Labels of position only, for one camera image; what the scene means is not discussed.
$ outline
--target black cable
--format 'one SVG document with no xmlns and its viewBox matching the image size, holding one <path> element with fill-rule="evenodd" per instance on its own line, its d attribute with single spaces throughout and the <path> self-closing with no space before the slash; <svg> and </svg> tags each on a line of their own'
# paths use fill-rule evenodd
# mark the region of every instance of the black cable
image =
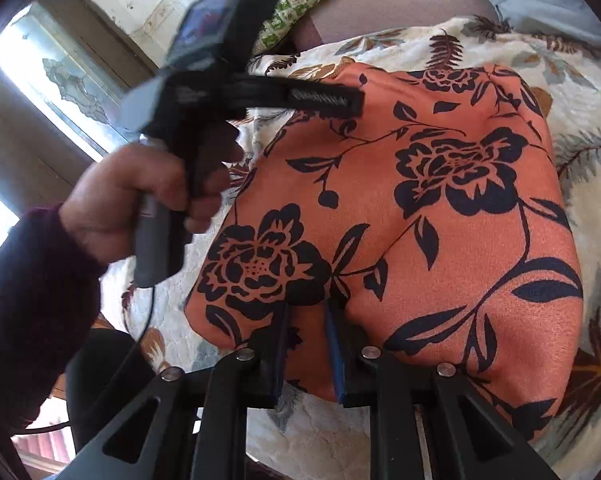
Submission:
<svg viewBox="0 0 601 480">
<path fill-rule="evenodd" d="M 102 402 L 102 400 L 104 399 L 106 394 L 109 393 L 109 391 L 112 388 L 112 385 L 116 382 L 116 380 L 120 376 L 120 373 L 123 371 L 123 369 L 125 368 L 127 363 L 132 358 L 134 352 L 138 350 L 143 339 L 145 339 L 145 336 L 147 335 L 147 332 L 149 330 L 149 325 L 151 324 L 151 318 L 154 316 L 155 303 L 156 303 L 156 288 L 155 288 L 155 286 L 153 286 L 151 288 L 151 305 L 149 306 L 149 315 L 147 317 L 147 321 L 145 322 L 145 326 L 143 327 L 143 330 L 140 333 L 140 337 L 134 343 L 134 346 L 130 349 L 130 351 L 127 352 L 127 355 L 125 355 L 125 359 L 122 360 L 122 363 L 120 363 L 120 366 L 114 372 L 114 374 L 112 375 L 112 378 L 109 380 L 107 385 L 104 387 L 103 391 L 100 392 L 98 397 L 96 397 L 96 400 L 94 401 L 94 403 L 89 407 L 89 409 L 85 413 L 83 413 L 83 415 L 78 420 L 75 420 L 74 423 L 88 418 L 92 414 L 94 409 L 98 406 L 98 404 L 100 404 L 100 402 Z M 30 430 L 17 430 L 14 433 L 14 435 L 31 435 L 31 434 L 39 434 L 39 433 L 51 433 L 52 431 L 58 431 L 58 430 L 62 430 L 63 428 L 67 428 L 68 426 L 71 426 L 71 424 L 72 424 L 72 422 L 70 420 L 68 420 L 67 422 L 61 422 L 59 424 L 54 424 L 53 426 L 45 426 L 44 428 L 31 428 Z"/>
</svg>

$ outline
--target silver bolt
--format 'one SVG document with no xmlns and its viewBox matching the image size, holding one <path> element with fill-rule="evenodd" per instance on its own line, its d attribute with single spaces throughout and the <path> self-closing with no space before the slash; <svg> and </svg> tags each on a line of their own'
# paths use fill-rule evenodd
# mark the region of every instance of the silver bolt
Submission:
<svg viewBox="0 0 601 480">
<path fill-rule="evenodd" d="M 382 354 L 382 350 L 377 346 L 365 346 L 361 354 L 365 359 L 378 359 Z"/>
<path fill-rule="evenodd" d="M 254 357 L 256 357 L 256 352 L 251 348 L 241 348 L 236 352 L 236 359 L 239 361 L 251 361 Z"/>
<path fill-rule="evenodd" d="M 160 378 L 170 383 L 180 379 L 183 375 L 184 370 L 182 368 L 179 368 L 178 366 L 172 366 L 170 368 L 165 368 L 165 370 L 160 373 Z"/>
<path fill-rule="evenodd" d="M 440 363 L 436 367 L 436 371 L 440 377 L 453 377 L 456 375 L 456 367 L 451 363 Z"/>
</svg>

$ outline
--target dark purple sleeve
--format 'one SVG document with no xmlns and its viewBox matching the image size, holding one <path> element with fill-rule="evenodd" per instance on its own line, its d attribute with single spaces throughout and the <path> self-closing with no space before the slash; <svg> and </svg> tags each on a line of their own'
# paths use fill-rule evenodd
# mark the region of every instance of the dark purple sleeve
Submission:
<svg viewBox="0 0 601 480">
<path fill-rule="evenodd" d="M 12 428 L 33 421 L 100 310 L 105 268 L 37 209 L 0 248 L 0 409 Z"/>
</svg>

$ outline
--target orange floral fabric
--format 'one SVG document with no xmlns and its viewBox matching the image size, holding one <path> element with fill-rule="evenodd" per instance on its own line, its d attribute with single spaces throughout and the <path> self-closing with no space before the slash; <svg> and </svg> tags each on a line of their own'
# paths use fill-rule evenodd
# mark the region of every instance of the orange floral fabric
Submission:
<svg viewBox="0 0 601 480">
<path fill-rule="evenodd" d="M 488 65 L 351 64 L 361 118 L 297 112 L 245 179 L 186 306 L 235 348 L 293 306 L 286 378 L 333 399 L 327 298 L 408 362 L 452 362 L 531 439 L 560 405 L 583 307 L 538 102 Z"/>
</svg>

